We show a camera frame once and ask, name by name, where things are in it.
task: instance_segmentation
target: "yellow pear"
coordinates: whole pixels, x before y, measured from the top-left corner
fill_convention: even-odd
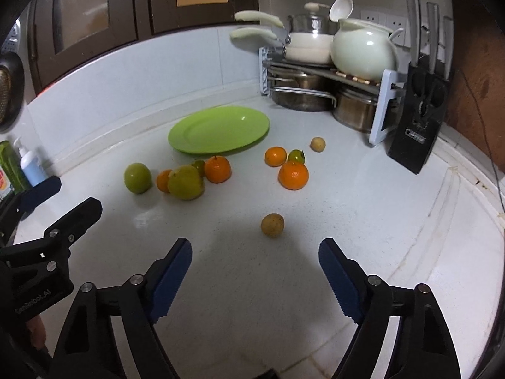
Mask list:
[[[168,176],[168,190],[180,200],[193,200],[204,192],[204,180],[198,169],[192,165],[182,165]]]

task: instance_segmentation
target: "wall tile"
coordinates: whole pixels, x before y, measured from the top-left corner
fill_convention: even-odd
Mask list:
[[[259,74],[258,50],[267,45],[263,38],[247,38],[230,40],[229,34],[239,27],[219,27],[219,55],[223,84],[238,81],[257,80]]]
[[[167,98],[222,87],[215,27],[168,34],[101,57],[30,103],[52,157],[94,130]]]
[[[33,126],[30,111],[25,105],[15,125],[9,131],[0,134],[0,141],[7,139],[13,143],[17,137],[21,137],[22,144],[29,150],[36,151],[41,159],[46,158],[41,149],[42,142]]]

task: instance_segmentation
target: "white ceramic pot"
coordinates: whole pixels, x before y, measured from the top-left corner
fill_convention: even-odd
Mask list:
[[[335,67],[346,74],[365,80],[380,81],[385,69],[398,69],[396,47],[391,40],[395,32],[365,20],[339,20],[339,30],[331,44]]]
[[[289,33],[285,57],[293,61],[313,64],[331,64],[333,35],[316,33]]]

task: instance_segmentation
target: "green plate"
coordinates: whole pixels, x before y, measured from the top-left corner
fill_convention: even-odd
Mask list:
[[[241,106],[208,108],[176,123],[168,142],[188,154],[216,154],[242,148],[268,132],[270,121],[260,111]]]

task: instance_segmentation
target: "white teapot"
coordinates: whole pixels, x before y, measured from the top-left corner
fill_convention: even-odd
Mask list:
[[[365,80],[380,81],[385,69],[398,69],[392,39],[394,31],[371,21],[348,18],[339,20],[339,30],[331,44],[331,59],[340,71]]]

